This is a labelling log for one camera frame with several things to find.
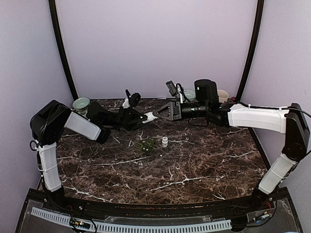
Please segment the white pill bottle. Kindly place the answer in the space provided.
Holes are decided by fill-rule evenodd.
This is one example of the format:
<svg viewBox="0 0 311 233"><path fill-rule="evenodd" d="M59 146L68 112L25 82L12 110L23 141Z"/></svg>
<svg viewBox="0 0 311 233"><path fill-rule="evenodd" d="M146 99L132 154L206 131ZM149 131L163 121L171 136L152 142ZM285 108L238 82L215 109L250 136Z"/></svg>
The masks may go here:
<svg viewBox="0 0 311 233"><path fill-rule="evenodd" d="M158 119L158 117L154 116L153 112L145 113L145 115L147 116L147 119L142 122L143 124L146 124L146 123L149 123L151 121L154 121L155 119Z"/></svg>

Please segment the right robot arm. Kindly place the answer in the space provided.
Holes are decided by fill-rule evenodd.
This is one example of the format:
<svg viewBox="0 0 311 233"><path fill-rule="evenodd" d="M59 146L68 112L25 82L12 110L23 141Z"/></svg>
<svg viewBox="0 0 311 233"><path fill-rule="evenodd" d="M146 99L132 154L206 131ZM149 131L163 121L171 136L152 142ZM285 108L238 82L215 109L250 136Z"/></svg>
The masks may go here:
<svg viewBox="0 0 311 233"><path fill-rule="evenodd" d="M242 102L219 102L217 84L201 79L194 83L196 100L192 102L170 101L153 112L154 116L177 121L204 117L208 123L222 127L247 127L270 130L285 135L285 145L258 184L255 195L248 199L248 207L259 210L267 202L266 195L308 154L310 130L300 105L289 107L262 107Z"/></svg>

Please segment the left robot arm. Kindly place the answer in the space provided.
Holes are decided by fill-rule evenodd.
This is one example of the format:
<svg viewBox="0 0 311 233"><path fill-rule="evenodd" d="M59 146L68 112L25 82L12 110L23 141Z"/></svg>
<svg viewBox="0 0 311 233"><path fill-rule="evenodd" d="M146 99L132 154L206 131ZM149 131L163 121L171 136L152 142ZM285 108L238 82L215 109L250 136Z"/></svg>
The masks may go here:
<svg viewBox="0 0 311 233"><path fill-rule="evenodd" d="M62 188L58 171L58 143L69 133L98 144L104 144L113 130L136 130L148 122L150 114L140 113L133 104L124 104L118 111L105 109L99 102L92 102L86 114L80 114L66 105L52 100L36 113L31 121L32 150L37 151L39 171L44 186L50 192Z"/></svg>

